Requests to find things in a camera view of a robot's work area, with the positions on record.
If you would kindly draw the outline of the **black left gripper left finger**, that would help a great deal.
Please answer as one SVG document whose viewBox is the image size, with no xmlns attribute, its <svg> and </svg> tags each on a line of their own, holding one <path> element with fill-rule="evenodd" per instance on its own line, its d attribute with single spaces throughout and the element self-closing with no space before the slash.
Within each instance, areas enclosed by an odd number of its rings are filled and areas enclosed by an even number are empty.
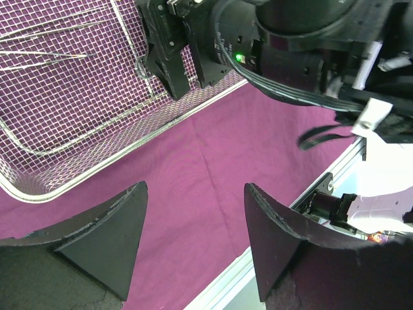
<svg viewBox="0 0 413 310">
<path fill-rule="evenodd" d="M 65 221 L 1 240 L 2 309 L 121 309 L 148 205 L 143 181 Z"/>
</svg>

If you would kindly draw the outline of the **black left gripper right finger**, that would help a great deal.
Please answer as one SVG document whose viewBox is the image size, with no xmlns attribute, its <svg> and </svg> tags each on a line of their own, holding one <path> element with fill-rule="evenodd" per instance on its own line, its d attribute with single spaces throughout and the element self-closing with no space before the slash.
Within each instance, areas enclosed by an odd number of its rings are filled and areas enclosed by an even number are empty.
<svg viewBox="0 0 413 310">
<path fill-rule="evenodd" d="M 360 240 L 322 226 L 253 183 L 252 203 L 300 242 L 263 298 L 268 309 L 411 309 L 412 238 Z"/>
</svg>

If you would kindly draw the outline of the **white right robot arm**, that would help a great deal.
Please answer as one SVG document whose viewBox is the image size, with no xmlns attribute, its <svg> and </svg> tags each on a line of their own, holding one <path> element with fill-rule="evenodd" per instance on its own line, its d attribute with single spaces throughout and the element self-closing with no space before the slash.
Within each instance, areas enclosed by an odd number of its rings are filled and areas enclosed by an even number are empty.
<svg viewBox="0 0 413 310">
<path fill-rule="evenodd" d="M 174 99 L 234 70 L 266 96 L 412 143 L 411 1 L 137 1 L 145 66 Z"/>
</svg>

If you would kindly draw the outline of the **metal mesh instrument tray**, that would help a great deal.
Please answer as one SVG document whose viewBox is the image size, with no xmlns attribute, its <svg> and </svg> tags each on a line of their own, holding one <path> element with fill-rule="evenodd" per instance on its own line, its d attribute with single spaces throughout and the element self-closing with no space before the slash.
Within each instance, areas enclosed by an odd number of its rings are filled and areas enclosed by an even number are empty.
<svg viewBox="0 0 413 310">
<path fill-rule="evenodd" d="M 1 72 L 1 188 L 17 200 L 53 200 L 245 84 L 229 71 L 201 88 L 188 48 L 181 99 L 153 74 L 140 79 L 135 61 L 148 44 L 134 1 L 2 1 L 1 34 L 99 5 L 108 22 L 77 41 L 96 56 Z"/>
</svg>

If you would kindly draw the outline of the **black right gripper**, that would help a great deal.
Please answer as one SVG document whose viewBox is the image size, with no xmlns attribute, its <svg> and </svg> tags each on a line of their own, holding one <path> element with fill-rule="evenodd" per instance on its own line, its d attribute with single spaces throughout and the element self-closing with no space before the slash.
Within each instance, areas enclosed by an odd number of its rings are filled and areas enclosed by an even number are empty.
<svg viewBox="0 0 413 310">
<path fill-rule="evenodd" d="M 255 7 L 250 1 L 232 1 L 217 16 L 221 1 L 136 1 L 148 54 L 148 71 L 168 94 L 179 100 L 190 92 L 181 52 L 188 48 L 201 88 L 214 86 L 230 71 L 216 34 L 228 54 L 245 59 L 256 35 Z"/>
</svg>

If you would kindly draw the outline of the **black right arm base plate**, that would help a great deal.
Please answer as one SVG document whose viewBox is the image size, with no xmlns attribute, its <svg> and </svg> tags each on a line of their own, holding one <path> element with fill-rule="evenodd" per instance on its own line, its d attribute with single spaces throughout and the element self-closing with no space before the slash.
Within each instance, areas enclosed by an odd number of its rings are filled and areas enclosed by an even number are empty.
<svg viewBox="0 0 413 310">
<path fill-rule="evenodd" d="M 343 194 L 335 197 L 332 195 L 333 185 L 333 174 L 324 173 L 290 208 L 314 221 L 325 220 L 335 230 L 353 235 L 360 233 L 347 222 L 348 211 L 357 195 Z"/>
</svg>

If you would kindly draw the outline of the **purple cloth wrap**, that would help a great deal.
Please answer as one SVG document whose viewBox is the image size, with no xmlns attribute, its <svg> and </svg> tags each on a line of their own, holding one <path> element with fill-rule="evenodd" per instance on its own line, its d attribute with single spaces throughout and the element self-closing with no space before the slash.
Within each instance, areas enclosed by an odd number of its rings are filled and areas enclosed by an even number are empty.
<svg viewBox="0 0 413 310">
<path fill-rule="evenodd" d="M 145 181 L 148 209 L 125 309 L 183 309 L 249 245 L 243 189 L 291 204 L 348 148 L 299 150 L 297 138 L 334 113 L 271 100 L 245 85 L 42 204 L 1 193 L 1 237 L 20 238 Z"/>
</svg>

